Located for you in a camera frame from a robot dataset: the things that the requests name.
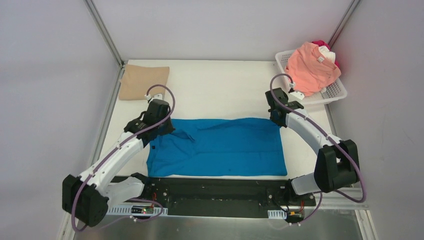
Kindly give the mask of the blue t shirt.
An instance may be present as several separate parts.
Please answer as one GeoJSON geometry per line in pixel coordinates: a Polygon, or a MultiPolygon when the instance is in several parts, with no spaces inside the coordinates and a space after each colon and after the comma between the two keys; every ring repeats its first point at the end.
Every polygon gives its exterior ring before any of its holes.
{"type": "Polygon", "coordinates": [[[150,177],[286,176],[280,127],[265,118],[174,119],[150,142],[150,177]]]}

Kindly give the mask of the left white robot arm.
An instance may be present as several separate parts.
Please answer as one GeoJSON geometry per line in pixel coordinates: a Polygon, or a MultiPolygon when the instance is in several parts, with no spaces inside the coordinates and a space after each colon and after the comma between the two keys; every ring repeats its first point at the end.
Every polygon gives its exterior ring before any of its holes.
{"type": "Polygon", "coordinates": [[[135,174],[116,185],[111,181],[116,174],[160,135],[174,131],[171,115],[175,105],[161,99],[151,99],[139,117],[129,121],[115,145],[105,155],[78,176],[69,174],[62,181],[62,209],[71,215],[74,231],[98,225],[110,207],[132,198],[147,202],[153,189],[144,177],[135,174]]]}

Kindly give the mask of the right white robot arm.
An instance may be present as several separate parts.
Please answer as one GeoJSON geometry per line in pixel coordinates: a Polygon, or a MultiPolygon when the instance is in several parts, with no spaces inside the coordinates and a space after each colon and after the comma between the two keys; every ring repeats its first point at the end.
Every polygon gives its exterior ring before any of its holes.
{"type": "Polygon", "coordinates": [[[296,205],[305,194],[330,193],[360,181],[357,145],[327,133],[297,101],[289,101],[281,88],[265,93],[270,120],[295,131],[315,152],[312,173],[293,178],[284,190],[284,200],[296,205]]]}

